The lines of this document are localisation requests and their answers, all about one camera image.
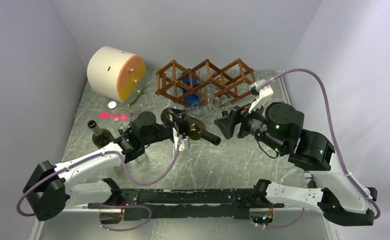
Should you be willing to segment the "dark green wine bottle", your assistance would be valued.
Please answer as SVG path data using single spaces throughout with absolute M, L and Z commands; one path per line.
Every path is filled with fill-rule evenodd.
M 169 120 L 168 109 L 171 107 L 165 108 L 160 115 L 160 119 L 164 124 L 171 124 L 173 128 L 176 128 L 180 134 L 188 136 L 191 140 L 200 140 L 204 139 L 209 143 L 218 146 L 221 143 L 221 138 L 215 134 L 206 130 L 205 124 L 189 115 L 189 113 L 184 118 L 182 123 L 174 123 Z

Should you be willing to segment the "brown wooden wine rack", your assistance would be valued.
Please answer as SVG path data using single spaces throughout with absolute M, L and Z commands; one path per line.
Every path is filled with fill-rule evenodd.
M 240 58 L 222 68 L 217 67 L 209 59 L 205 59 L 191 69 L 184 67 L 174 59 L 156 72 L 157 89 L 155 94 L 180 105 L 184 105 L 184 99 L 191 95 L 201 97 L 199 89 L 205 84 L 197 84 L 199 76 L 196 71 L 204 66 L 207 69 L 209 84 L 217 89 L 217 92 L 213 94 L 215 97 L 229 97 L 229 102 L 233 104 L 251 94 L 249 90 L 239 91 L 241 85 L 249 86 L 256 82 L 254 69 Z

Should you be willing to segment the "small clear glass bottle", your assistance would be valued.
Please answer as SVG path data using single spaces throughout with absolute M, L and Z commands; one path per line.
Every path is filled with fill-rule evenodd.
M 121 135 L 114 141 L 121 148 L 120 152 L 124 157 L 124 162 L 130 163 L 141 157 L 147 145 L 147 134 L 139 128 L 128 127 L 121 131 Z

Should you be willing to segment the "olive wine bottle gold label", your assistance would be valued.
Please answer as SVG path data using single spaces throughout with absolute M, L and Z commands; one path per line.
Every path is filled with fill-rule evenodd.
M 92 131 L 92 142 L 98 149 L 115 140 L 113 134 L 108 129 L 100 128 L 95 120 L 89 120 L 87 126 Z

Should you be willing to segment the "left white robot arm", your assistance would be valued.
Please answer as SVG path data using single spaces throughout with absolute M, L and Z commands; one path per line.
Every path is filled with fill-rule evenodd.
M 167 107 L 161 113 L 162 123 L 150 111 L 140 113 L 124 134 L 85 156 L 58 164 L 44 161 L 37 165 L 23 188 L 16 210 L 22 216 L 21 204 L 27 200 L 39 221 L 50 220 L 64 209 L 83 204 L 105 204 L 109 208 L 124 206 L 123 192 L 111 178 L 84 183 L 97 172 L 123 166 L 145 153 L 147 145 L 171 140 L 174 148 L 186 140 L 179 129 L 188 115 L 187 109 Z

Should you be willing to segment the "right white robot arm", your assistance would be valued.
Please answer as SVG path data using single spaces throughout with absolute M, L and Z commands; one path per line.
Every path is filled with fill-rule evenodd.
M 307 208 L 339 226 L 371 226 L 375 212 L 371 205 L 377 190 L 355 180 L 340 162 L 336 147 L 321 133 L 303 129 L 304 114 L 284 102 L 249 111 L 236 106 L 223 111 L 214 120 L 226 139 L 251 135 L 288 161 L 319 181 L 320 187 L 298 188 L 259 179 L 253 187 L 252 200 L 258 207 L 278 204 Z

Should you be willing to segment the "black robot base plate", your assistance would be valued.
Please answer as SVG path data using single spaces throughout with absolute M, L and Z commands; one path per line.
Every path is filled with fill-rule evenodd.
M 90 209 L 116 209 L 123 221 L 221 217 L 248 220 L 252 209 L 271 206 L 282 208 L 284 204 L 272 204 L 252 188 L 123 188 L 106 202 L 88 204 Z

